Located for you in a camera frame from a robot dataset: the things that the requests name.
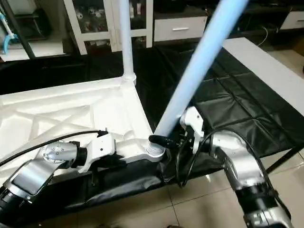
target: black pole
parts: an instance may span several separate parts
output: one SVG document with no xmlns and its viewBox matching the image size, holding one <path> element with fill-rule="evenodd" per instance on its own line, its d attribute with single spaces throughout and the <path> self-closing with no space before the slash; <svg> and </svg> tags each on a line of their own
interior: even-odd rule
<svg viewBox="0 0 304 228">
<path fill-rule="evenodd" d="M 276 168 L 278 168 L 280 165 L 291 159 L 296 153 L 298 153 L 300 150 L 303 149 L 303 145 L 296 146 L 292 148 L 290 151 L 288 151 L 284 156 L 282 156 L 279 160 L 277 160 L 275 163 L 273 163 L 268 169 L 266 169 L 266 172 L 270 174 L 272 171 L 274 171 Z"/>
<path fill-rule="evenodd" d="M 11 10 L 10 4 L 8 3 L 7 0 L 0 0 L 0 3 L 2 5 L 2 8 L 4 10 L 5 16 L 9 23 L 15 28 L 14 32 L 17 34 L 18 39 L 20 40 L 24 50 L 26 51 L 28 57 L 30 59 L 35 58 L 34 52 L 32 48 L 30 47 L 28 41 L 25 39 L 25 37 L 22 35 L 20 26 L 18 22 L 16 21 L 15 15 L 13 11 Z"/>
</svg>

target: black plastic sheet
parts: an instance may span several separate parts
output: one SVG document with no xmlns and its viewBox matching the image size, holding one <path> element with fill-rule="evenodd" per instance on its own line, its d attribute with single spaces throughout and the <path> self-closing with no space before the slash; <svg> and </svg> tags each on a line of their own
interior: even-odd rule
<svg viewBox="0 0 304 228">
<path fill-rule="evenodd" d="M 136 89 L 154 130 L 159 122 L 196 44 L 154 47 L 133 51 Z M 0 65 L 8 77 L 1 93 L 99 80 L 123 74 L 120 52 L 86 57 L 57 57 Z M 17 76 L 27 72 L 27 77 Z M 249 69 L 222 49 L 190 105 L 205 120 L 206 130 L 228 127 L 247 138 L 258 154 L 268 156 L 304 143 L 304 117 Z M 178 134 L 177 126 L 172 137 Z M 175 182 L 175 151 L 161 162 L 146 160 L 122 168 L 88 174 L 47 186 L 30 209 L 16 214 L 11 225 L 51 218 L 138 194 Z M 183 174 L 189 162 L 181 167 Z M 192 178 L 221 169 L 221 164 L 200 153 Z"/>
</svg>

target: beige floor tile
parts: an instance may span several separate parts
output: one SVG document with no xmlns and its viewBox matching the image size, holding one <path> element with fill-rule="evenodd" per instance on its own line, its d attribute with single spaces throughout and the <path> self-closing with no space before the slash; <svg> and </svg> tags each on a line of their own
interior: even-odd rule
<svg viewBox="0 0 304 228">
<path fill-rule="evenodd" d="M 298 67 L 298 68 L 291 68 L 291 70 L 304 79 L 303 66 Z"/>
<path fill-rule="evenodd" d="M 177 219 L 173 207 L 164 208 L 152 213 L 144 214 L 132 219 L 126 219 L 114 224 L 120 228 L 166 228 L 169 225 L 177 225 Z"/>
<path fill-rule="evenodd" d="M 304 64 L 304 57 L 293 50 L 270 51 L 268 54 L 290 69 L 303 67 Z"/>
<path fill-rule="evenodd" d="M 216 191 L 230 188 L 230 184 L 223 170 L 192 179 L 187 185 L 180 189 L 177 184 L 168 186 L 173 204 L 194 199 Z"/>
<path fill-rule="evenodd" d="M 304 149 L 302 149 L 299 153 L 304 158 Z"/>
<path fill-rule="evenodd" d="M 274 155 L 262 158 L 262 163 L 264 164 L 265 168 L 267 169 L 270 165 L 272 165 L 274 162 L 276 162 L 279 158 L 281 158 L 284 154 L 286 154 L 287 151 L 276 153 Z M 303 158 L 300 156 L 300 154 L 296 154 L 291 159 L 289 159 L 286 163 L 282 164 L 280 167 L 278 167 L 276 170 L 272 172 L 278 173 L 284 170 L 288 170 L 290 168 L 294 168 L 296 166 L 304 164 Z"/>
<path fill-rule="evenodd" d="M 78 214 L 78 227 L 94 228 L 99 224 L 113 224 L 171 205 L 168 190 L 160 188 L 81 211 Z"/>
<path fill-rule="evenodd" d="M 37 222 L 26 228 L 77 228 L 77 213 Z"/>
<path fill-rule="evenodd" d="M 232 189 L 174 205 L 185 228 L 245 228 L 243 212 Z"/>
<path fill-rule="evenodd" d="M 304 166 L 280 172 L 270 178 L 280 198 L 288 207 L 295 228 L 304 224 Z"/>
</svg>

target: white table top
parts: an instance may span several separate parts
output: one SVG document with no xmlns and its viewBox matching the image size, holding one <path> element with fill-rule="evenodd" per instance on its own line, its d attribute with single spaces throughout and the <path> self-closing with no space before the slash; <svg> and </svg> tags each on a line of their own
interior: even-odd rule
<svg viewBox="0 0 304 228">
<path fill-rule="evenodd" d="M 227 39 L 223 47 L 304 116 L 302 78 L 246 38 Z"/>
</svg>

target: shelf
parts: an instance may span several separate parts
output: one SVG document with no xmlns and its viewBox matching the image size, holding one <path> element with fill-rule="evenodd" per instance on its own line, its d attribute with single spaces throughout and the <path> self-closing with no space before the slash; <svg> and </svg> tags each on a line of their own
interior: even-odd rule
<svg viewBox="0 0 304 228">
<path fill-rule="evenodd" d="M 208 14 L 212 15 L 213 12 L 215 11 L 216 6 L 214 7 L 207 7 L 208 9 Z M 290 12 L 293 9 L 293 6 L 266 6 L 266 5 L 261 5 L 259 3 L 250 3 L 244 10 L 243 14 L 263 14 L 263 13 L 282 13 L 282 12 Z"/>
<path fill-rule="evenodd" d="M 207 13 L 201 8 L 194 6 L 187 6 L 183 12 L 178 13 L 158 13 L 155 12 L 155 19 L 172 19 L 172 18 L 189 18 L 189 17 L 203 17 Z"/>
</svg>

